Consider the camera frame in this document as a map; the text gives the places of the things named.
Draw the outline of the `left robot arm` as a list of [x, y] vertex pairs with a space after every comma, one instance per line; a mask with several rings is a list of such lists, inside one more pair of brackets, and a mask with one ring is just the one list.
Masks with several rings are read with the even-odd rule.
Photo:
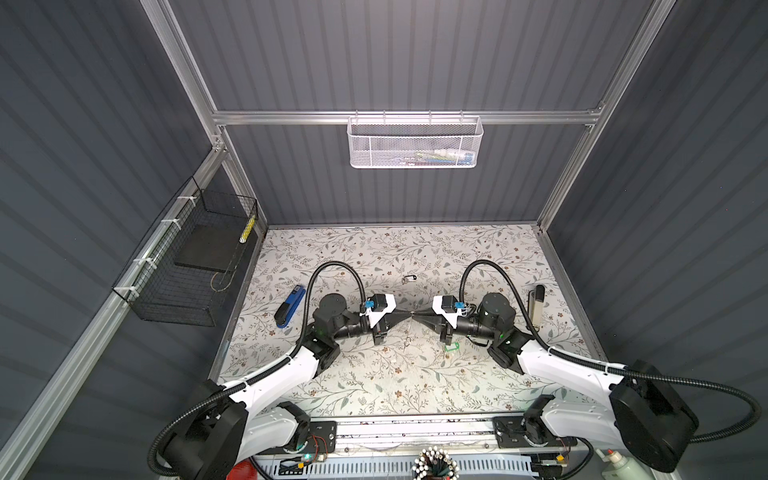
[[357, 271], [338, 260], [312, 273], [306, 300], [320, 274], [332, 267], [351, 274], [359, 309], [351, 311], [344, 296], [328, 294], [316, 309], [304, 309], [298, 338], [287, 354], [225, 384], [204, 381], [191, 405], [151, 442], [146, 462], [154, 474], [224, 479], [237, 464], [266, 450], [296, 451], [306, 443], [310, 417], [284, 395], [326, 371], [340, 354], [340, 340], [370, 336], [381, 343], [391, 328], [412, 315], [398, 308], [392, 294], [367, 295]]

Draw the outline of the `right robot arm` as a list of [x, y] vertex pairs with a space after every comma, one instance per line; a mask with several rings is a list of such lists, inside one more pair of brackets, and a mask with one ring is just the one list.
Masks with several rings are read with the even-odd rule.
[[[531, 443], [542, 444], [548, 435], [613, 443], [647, 467], [671, 473], [689, 445], [734, 436], [759, 421], [759, 402], [738, 388], [664, 375], [644, 361], [626, 366], [547, 344], [534, 327], [518, 289], [495, 262], [472, 262], [464, 270], [459, 286], [466, 286], [470, 273], [478, 266], [496, 270], [514, 298], [508, 300], [491, 292], [473, 305], [466, 302], [463, 292], [436, 296], [430, 308], [415, 311], [412, 317], [432, 328], [445, 343], [456, 335], [484, 338], [489, 342], [488, 354], [501, 368], [558, 383], [598, 404], [597, 410], [590, 410], [558, 402], [553, 395], [540, 396], [522, 422]], [[679, 386], [733, 396], [744, 401], [749, 411], [730, 426], [701, 433], [698, 417], [676, 391]]]

